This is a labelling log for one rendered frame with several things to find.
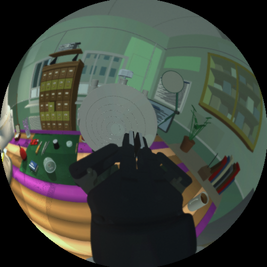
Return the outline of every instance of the green cutting mat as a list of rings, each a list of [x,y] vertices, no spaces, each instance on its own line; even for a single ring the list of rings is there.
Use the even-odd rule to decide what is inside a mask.
[[[70,134],[63,134],[63,135],[55,135],[55,134],[40,134],[36,133],[33,137],[34,139],[39,139],[39,144],[41,143],[40,150],[36,155],[35,151],[38,145],[30,145],[28,146],[26,153],[27,153],[27,160],[22,161],[20,166],[20,171],[24,174],[32,176],[42,181],[51,182],[54,184],[60,185],[68,185],[68,186],[75,186],[74,180],[69,172],[69,166],[77,161],[77,152],[76,144],[79,145],[79,135],[70,135]],[[59,149],[54,149],[53,140],[57,139],[59,144]],[[42,155],[43,148],[45,143],[47,142],[48,146]],[[72,146],[67,147],[67,141],[72,141]],[[56,165],[55,171],[53,173],[47,173],[44,167],[44,160],[45,158],[51,158]],[[34,161],[38,164],[37,171],[31,170],[29,164],[31,161]]]

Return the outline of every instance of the black cylinder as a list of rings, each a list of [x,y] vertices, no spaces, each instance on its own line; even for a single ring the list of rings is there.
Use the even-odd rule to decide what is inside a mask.
[[[58,150],[60,148],[59,142],[57,139],[53,140],[54,149]]]

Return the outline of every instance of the glass cabinet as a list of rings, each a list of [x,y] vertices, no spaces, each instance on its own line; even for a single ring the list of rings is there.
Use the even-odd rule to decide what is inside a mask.
[[[263,96],[253,73],[231,59],[208,53],[199,105],[254,151],[262,123]]]

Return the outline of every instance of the potted plant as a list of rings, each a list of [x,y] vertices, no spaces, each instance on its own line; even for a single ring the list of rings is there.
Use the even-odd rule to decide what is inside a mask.
[[[191,123],[191,129],[190,129],[190,134],[189,134],[189,136],[184,136],[183,137],[183,140],[182,140],[182,143],[181,143],[181,145],[180,145],[180,149],[183,151],[183,152],[185,152],[185,153],[187,153],[191,148],[192,148],[192,146],[195,144],[195,141],[193,140],[193,138],[197,135],[197,134],[199,134],[200,133],[200,131],[207,125],[207,124],[210,124],[210,122],[207,122],[209,119],[211,119],[211,117],[206,117],[206,121],[205,121],[205,123],[204,124],[202,124],[202,125],[198,125],[198,120],[197,120],[197,118],[196,118],[196,116],[195,116],[195,112],[197,112],[196,111],[196,109],[194,108],[194,106],[192,105],[192,107],[193,107],[193,111],[192,111],[192,113],[193,113],[193,117],[192,117],[192,123]]]

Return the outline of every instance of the gray circular disc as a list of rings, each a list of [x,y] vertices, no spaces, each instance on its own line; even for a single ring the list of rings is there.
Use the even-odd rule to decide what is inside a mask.
[[[111,83],[91,91],[80,105],[79,129],[94,151],[108,144],[123,145],[125,133],[145,137],[148,147],[155,140],[158,122],[149,100],[128,85]]]
[[[163,87],[171,93],[179,93],[184,88],[184,80],[176,71],[168,70],[161,78]]]

